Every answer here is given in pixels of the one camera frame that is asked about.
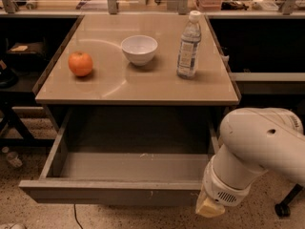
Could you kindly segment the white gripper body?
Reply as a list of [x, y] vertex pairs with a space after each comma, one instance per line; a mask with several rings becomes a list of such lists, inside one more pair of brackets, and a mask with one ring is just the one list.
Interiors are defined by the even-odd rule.
[[221, 181], [211, 164], [204, 170], [202, 185], [207, 196], [223, 206], [237, 206], [250, 192], [251, 186], [235, 189]]

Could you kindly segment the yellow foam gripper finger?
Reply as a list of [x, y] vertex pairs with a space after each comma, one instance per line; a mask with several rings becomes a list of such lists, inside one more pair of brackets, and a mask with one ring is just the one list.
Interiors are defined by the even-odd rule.
[[195, 212], [205, 218], [215, 218], [225, 213], [225, 207], [211, 199], [205, 191], [201, 191], [195, 206]]

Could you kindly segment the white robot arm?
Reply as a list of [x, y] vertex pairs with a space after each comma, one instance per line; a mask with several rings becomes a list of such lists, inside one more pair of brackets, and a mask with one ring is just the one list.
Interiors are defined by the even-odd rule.
[[290, 179], [292, 198], [305, 186], [305, 135], [302, 122], [281, 108], [240, 108], [220, 123], [222, 145], [208, 162], [195, 212], [205, 218], [225, 213], [268, 171]]

